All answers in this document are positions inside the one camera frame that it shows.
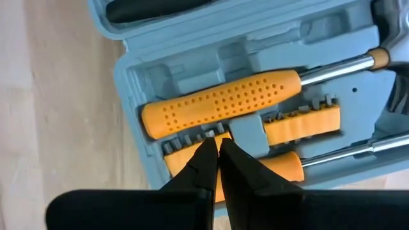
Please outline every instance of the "chrome shaft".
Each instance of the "chrome shaft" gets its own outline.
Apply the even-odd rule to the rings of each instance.
[[[325,162],[338,160],[344,157],[354,156],[359,153],[376,153],[383,150],[390,150],[400,146],[409,145],[409,134],[397,135],[394,137],[388,137],[380,139],[379,141],[369,142],[361,146],[342,149],[332,153],[327,153],[322,156],[306,159],[302,161],[302,167],[308,167],[312,165],[322,164]]]
[[[301,85],[317,84],[343,75],[368,70],[374,66],[374,63],[375,60],[372,56],[364,54],[331,65],[318,67],[300,74]]]

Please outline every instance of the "yellow screwdriver handle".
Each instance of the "yellow screwdriver handle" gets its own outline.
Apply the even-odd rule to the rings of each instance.
[[[294,70],[259,73],[191,95],[149,103],[142,110],[142,121],[148,135],[159,139],[275,105],[300,91],[300,77]]]

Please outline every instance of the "blue plastic tool case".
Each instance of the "blue plastic tool case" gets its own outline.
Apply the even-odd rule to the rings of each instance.
[[[123,40],[114,81],[152,188],[171,179],[163,143],[195,137],[215,123],[153,140],[141,122],[144,104],[280,68],[306,69],[366,53],[380,45],[370,0],[219,0],[171,16],[111,24],[109,0],[88,0],[96,27]],[[360,72],[310,86],[290,100],[262,111],[222,121],[235,141],[254,157],[273,155],[261,119],[269,112],[292,111],[313,98],[331,95],[341,107],[341,130],[292,145],[303,158],[409,130],[408,118],[385,111],[395,72]],[[305,168],[304,188],[330,188],[405,169],[409,148],[365,158],[348,157]],[[217,204],[216,215],[225,213]]]

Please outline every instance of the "black plastic handle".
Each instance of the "black plastic handle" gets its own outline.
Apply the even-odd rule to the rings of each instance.
[[[211,0],[115,0],[107,5],[107,18],[113,23],[133,22],[182,12]]]

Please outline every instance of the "wooden floor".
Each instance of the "wooden floor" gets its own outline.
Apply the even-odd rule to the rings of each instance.
[[[76,188],[148,188],[85,0],[0,0],[0,230],[45,229]],[[408,171],[348,185],[409,188]],[[215,229],[229,229],[227,217]]]

